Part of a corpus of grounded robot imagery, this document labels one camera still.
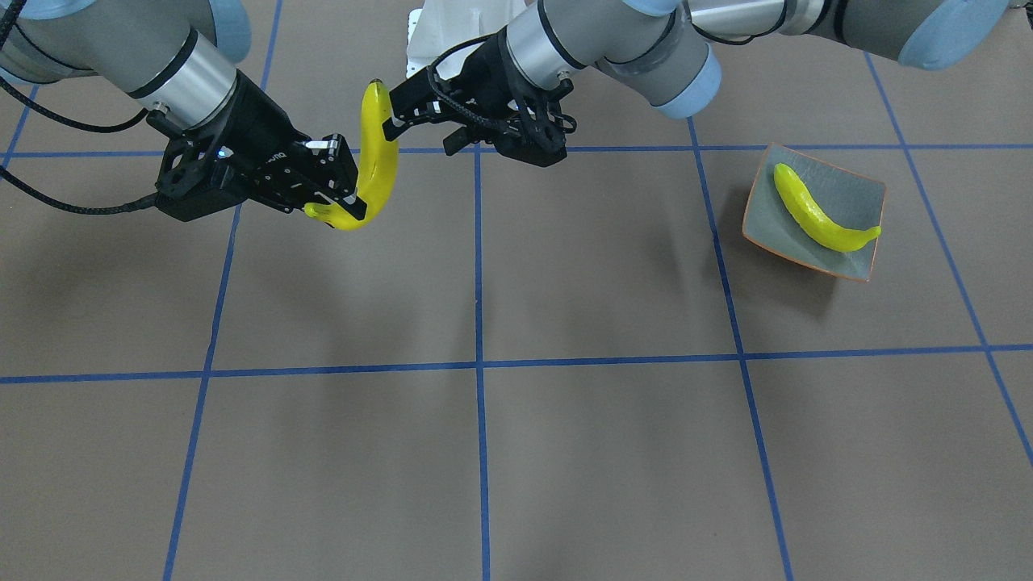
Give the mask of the large curved yellow banana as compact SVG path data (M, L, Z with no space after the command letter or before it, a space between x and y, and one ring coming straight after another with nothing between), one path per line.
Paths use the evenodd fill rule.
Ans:
M383 135L392 114L390 91L374 78L366 86L359 114L357 195L366 204L366 222L324 222L335 230L359 230L375 219L392 197L399 169L399 145Z

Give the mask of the small yellow banana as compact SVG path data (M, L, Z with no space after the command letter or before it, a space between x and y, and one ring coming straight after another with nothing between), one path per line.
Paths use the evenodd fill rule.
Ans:
M875 241L882 234L879 225L867 230L845 228L832 220L818 205L799 173L786 163L777 163L772 170L779 198L797 222L800 230L836 253L855 253L868 242Z

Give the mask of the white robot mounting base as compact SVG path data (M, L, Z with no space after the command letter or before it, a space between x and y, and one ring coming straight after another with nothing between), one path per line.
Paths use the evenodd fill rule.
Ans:
M446 49L497 32L529 5L529 1L424 1L407 19L406 77L416 77Z

